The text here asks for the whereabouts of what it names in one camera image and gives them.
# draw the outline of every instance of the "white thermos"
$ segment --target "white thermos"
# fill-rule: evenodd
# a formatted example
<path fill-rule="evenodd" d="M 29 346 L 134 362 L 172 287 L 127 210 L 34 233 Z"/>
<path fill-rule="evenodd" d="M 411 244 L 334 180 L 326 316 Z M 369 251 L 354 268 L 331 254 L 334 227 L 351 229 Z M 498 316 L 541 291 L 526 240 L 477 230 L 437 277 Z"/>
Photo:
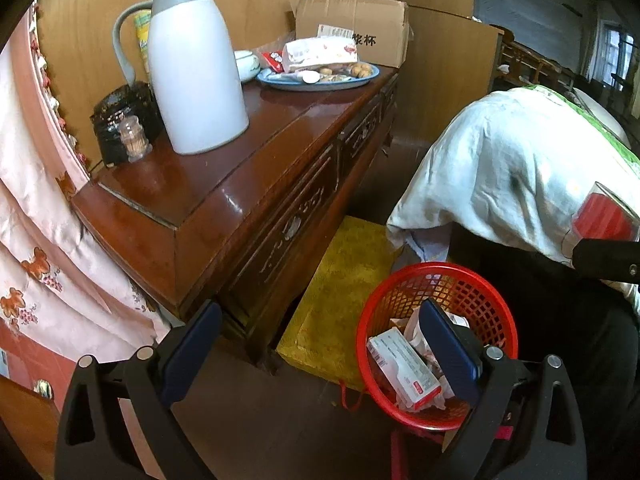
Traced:
<path fill-rule="evenodd" d="M 225 20 L 213 0 L 147 0 L 113 26 L 113 47 L 129 85 L 136 74 L 124 56 L 120 27 L 151 9 L 149 72 L 162 120 L 180 154 L 211 150 L 244 132 L 249 117 Z"/>

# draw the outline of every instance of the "green fabric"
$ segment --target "green fabric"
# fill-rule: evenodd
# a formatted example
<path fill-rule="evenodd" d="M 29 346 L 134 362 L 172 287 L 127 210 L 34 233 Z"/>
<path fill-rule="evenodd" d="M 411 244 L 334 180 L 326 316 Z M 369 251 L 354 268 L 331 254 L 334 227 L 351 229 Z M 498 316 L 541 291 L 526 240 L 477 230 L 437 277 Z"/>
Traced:
<path fill-rule="evenodd" d="M 618 154 L 622 157 L 622 159 L 628 164 L 629 168 L 631 168 L 631 171 L 635 173 L 636 177 L 640 178 L 640 158 L 637 158 L 636 155 L 631 150 L 628 149 L 628 147 L 622 144 L 622 142 L 620 142 L 615 135 L 610 133 L 610 131 L 607 130 L 600 123 L 600 121 L 597 120 L 595 117 L 593 117 L 588 111 L 583 110 L 579 106 L 575 105 L 574 103 L 566 99 L 564 96 L 561 96 L 558 92 L 555 92 L 551 88 L 547 88 L 546 86 L 532 85 L 532 86 L 526 86 L 524 88 L 542 92 L 547 96 L 556 97 L 560 99 L 563 103 L 567 104 L 576 113 L 584 117 L 591 126 L 596 128 L 602 134 L 602 136 L 609 141 L 609 144 L 613 147 L 614 150 L 618 152 Z"/>

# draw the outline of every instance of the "blue plate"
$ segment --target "blue plate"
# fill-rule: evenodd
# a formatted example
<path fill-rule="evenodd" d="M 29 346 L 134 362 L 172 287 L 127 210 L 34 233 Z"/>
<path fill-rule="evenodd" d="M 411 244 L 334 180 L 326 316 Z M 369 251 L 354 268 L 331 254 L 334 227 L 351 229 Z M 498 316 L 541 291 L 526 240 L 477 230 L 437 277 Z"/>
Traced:
<path fill-rule="evenodd" d="M 265 85 L 271 86 L 273 88 L 277 88 L 278 90 L 289 90 L 293 92 L 326 92 L 329 90 L 346 90 L 347 88 L 356 88 L 358 86 L 366 85 L 373 78 L 378 76 L 380 73 L 380 69 L 371 65 L 373 69 L 373 74 L 367 77 L 363 77 L 362 79 L 354 79 L 352 81 L 343 81 L 343 82 L 327 82 L 327 83 L 314 83 L 309 85 L 307 83 L 301 83 L 298 81 L 272 81 L 267 76 L 272 74 L 273 71 L 271 68 L 265 68 L 262 70 L 258 77 L 256 78 L 258 81 L 265 83 Z"/>

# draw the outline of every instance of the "red label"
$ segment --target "red label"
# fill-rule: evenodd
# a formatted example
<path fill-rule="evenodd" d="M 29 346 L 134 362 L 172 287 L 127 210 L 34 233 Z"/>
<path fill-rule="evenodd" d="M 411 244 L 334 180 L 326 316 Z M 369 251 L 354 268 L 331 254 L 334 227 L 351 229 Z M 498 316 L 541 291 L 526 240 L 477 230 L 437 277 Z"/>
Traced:
<path fill-rule="evenodd" d="M 495 433 L 495 437 L 498 440 L 511 440 L 513 434 L 513 426 L 500 426 Z"/>
<path fill-rule="evenodd" d="M 284 72 L 282 68 L 282 51 L 277 52 L 263 52 L 264 59 L 267 60 L 267 65 L 276 73 Z"/>

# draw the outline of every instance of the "carved drawer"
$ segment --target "carved drawer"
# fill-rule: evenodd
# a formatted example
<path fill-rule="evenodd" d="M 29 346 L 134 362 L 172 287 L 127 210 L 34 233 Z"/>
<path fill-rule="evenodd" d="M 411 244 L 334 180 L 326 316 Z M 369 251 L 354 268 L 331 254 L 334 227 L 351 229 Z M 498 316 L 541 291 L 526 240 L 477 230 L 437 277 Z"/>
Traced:
<path fill-rule="evenodd" d="M 391 80 L 382 89 L 383 101 L 382 108 L 380 108 L 381 120 L 389 113 L 391 107 L 396 101 L 396 91 L 398 90 L 398 78 L 399 74 L 395 74 Z"/>
<path fill-rule="evenodd" d="M 266 235 L 258 241 L 255 251 L 241 264 L 236 278 L 229 285 L 223 299 L 240 307 L 246 316 L 238 316 L 245 324 L 247 317 L 257 314 L 266 299 L 270 286 L 278 274 L 278 268 L 293 243 L 303 235 L 314 214 L 330 199 L 337 188 L 337 149 L 332 143 L 320 155 L 299 181 L 267 228 Z"/>
<path fill-rule="evenodd" d="M 338 140 L 340 141 L 341 178 L 349 174 L 358 158 L 360 150 L 367 143 L 378 124 L 380 124 L 381 109 L 382 100 L 374 100 L 372 107 L 368 108 L 364 118 L 360 116 L 355 121 L 351 121 L 338 135 Z"/>

